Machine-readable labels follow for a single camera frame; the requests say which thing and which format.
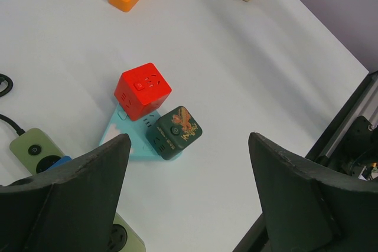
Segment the teal triangular power socket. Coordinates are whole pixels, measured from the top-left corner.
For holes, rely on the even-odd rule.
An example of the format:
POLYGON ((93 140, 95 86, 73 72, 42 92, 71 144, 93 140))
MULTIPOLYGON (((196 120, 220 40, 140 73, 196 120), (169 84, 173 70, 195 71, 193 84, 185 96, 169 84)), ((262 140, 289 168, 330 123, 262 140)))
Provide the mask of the teal triangular power socket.
POLYGON ((99 145, 106 143, 119 134, 126 133, 131 140, 130 161, 163 161, 162 157, 159 156, 146 138, 147 130, 151 128, 160 117, 161 115, 155 110, 136 121, 132 121, 120 104, 118 104, 99 145))

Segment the dark green cube adapter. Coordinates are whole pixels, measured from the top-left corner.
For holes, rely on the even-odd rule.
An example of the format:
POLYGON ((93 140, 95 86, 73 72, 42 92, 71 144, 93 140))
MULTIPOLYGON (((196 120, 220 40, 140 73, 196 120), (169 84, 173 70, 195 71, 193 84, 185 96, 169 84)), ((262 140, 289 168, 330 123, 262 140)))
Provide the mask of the dark green cube adapter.
POLYGON ((193 144, 203 130, 188 109, 178 106, 156 120, 146 138, 159 156, 168 161, 193 144))

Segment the blue cube plug adapter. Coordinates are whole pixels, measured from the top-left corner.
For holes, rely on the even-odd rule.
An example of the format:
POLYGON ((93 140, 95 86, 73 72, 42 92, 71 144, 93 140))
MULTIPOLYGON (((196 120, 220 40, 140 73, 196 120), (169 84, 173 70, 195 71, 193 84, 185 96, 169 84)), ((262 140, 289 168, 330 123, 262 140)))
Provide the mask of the blue cube plug adapter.
POLYGON ((47 169, 46 170, 49 170, 49 169, 52 169, 52 168, 55 168, 55 167, 58 167, 64 163, 67 163, 67 162, 70 162, 72 160, 71 157, 69 156, 62 156, 60 159, 56 159, 55 161, 51 161, 48 166, 47 166, 47 169))

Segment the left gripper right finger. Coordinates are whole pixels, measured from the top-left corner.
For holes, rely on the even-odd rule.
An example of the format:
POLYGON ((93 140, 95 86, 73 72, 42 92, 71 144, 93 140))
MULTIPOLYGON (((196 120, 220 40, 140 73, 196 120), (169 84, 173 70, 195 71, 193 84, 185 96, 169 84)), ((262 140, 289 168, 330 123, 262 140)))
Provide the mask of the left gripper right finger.
POLYGON ((377 182, 333 171, 260 133, 248 144, 272 251, 377 251, 377 182))

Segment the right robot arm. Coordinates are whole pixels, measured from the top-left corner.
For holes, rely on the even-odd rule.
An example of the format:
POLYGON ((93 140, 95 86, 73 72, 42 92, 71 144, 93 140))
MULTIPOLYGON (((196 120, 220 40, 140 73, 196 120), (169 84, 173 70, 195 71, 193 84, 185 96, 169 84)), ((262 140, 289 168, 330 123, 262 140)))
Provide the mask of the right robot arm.
POLYGON ((306 158, 342 174, 377 181, 377 73, 363 80, 306 158))

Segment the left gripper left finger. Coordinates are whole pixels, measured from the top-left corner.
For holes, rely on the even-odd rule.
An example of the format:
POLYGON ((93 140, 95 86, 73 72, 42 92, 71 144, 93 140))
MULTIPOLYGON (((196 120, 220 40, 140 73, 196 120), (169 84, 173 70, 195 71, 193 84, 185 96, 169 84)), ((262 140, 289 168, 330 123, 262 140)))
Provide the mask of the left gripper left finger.
POLYGON ((91 152, 1 187, 2 251, 121 251, 131 239, 115 221, 131 140, 120 134, 91 152))

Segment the green power strip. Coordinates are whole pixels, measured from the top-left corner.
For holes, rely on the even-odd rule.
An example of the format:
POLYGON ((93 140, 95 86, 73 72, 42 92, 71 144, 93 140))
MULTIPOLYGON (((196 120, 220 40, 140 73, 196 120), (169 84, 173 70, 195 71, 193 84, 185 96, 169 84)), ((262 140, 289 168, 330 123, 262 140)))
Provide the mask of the green power strip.
MULTIPOLYGON (((51 138, 38 128, 32 128, 28 131, 19 129, 17 134, 19 136, 10 143, 9 148, 32 175, 47 171, 47 166, 51 161, 66 156, 51 138)), ((106 251, 145 250, 145 244, 139 235, 118 213, 114 213, 106 251)))

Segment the red cube plug adapter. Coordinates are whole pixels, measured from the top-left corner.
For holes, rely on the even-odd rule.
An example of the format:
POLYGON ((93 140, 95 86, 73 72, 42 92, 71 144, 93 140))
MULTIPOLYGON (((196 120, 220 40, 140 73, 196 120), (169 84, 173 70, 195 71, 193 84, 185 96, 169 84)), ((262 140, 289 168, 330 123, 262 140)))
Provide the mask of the red cube plug adapter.
POLYGON ((146 63, 121 74, 114 96, 128 117, 136 121, 157 110, 172 88, 153 63, 146 63))

